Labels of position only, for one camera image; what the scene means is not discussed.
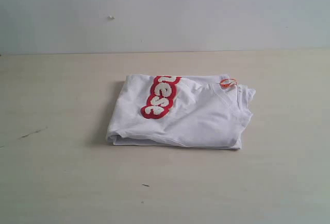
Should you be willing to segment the white t-shirt red lettering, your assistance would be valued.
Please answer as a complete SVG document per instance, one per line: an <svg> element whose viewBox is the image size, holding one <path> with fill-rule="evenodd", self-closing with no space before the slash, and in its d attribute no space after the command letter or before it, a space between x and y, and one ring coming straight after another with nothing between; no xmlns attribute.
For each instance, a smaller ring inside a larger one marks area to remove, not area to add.
<svg viewBox="0 0 330 224"><path fill-rule="evenodd" d="M255 90L228 75L130 75L106 140L113 145L239 150Z"/></svg>

